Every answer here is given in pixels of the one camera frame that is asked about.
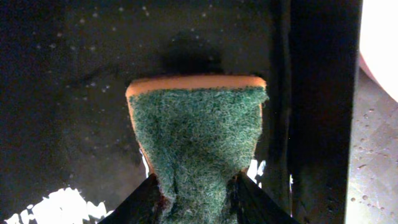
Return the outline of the green orange sponge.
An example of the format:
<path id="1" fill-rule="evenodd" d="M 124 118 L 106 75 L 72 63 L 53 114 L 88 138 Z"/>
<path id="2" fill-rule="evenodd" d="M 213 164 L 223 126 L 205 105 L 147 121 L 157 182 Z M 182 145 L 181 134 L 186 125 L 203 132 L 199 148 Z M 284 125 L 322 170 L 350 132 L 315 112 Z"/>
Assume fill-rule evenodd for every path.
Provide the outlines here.
<path id="1" fill-rule="evenodd" d="M 260 77 L 146 78 L 126 90 L 134 134 L 159 181 L 159 223 L 236 223 L 232 180 L 262 133 Z"/>

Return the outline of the white plate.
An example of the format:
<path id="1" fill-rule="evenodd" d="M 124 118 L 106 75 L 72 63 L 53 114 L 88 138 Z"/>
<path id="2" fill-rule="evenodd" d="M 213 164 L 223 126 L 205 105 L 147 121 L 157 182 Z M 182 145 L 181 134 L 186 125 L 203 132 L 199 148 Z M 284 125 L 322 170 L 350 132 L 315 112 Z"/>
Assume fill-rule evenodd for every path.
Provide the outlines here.
<path id="1" fill-rule="evenodd" d="M 397 0 L 364 0 L 359 66 L 397 100 Z"/>

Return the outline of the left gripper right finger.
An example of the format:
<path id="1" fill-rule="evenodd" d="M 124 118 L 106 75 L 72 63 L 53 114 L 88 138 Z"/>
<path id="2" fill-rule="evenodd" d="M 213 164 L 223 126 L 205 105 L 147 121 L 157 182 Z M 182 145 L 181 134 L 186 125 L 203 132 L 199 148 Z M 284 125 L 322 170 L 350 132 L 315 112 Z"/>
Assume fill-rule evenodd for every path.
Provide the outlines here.
<path id="1" fill-rule="evenodd" d="M 234 211 L 239 224 L 299 224 L 244 172 L 234 177 Z"/>

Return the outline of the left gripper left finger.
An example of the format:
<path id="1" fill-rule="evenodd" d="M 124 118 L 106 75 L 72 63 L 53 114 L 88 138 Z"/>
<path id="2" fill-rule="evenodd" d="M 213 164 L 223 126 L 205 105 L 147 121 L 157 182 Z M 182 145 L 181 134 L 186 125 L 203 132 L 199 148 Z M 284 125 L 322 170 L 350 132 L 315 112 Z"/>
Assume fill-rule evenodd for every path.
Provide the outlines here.
<path id="1" fill-rule="evenodd" d="M 163 209 L 164 196 L 157 176 L 151 174 L 99 224 L 158 224 Z"/>

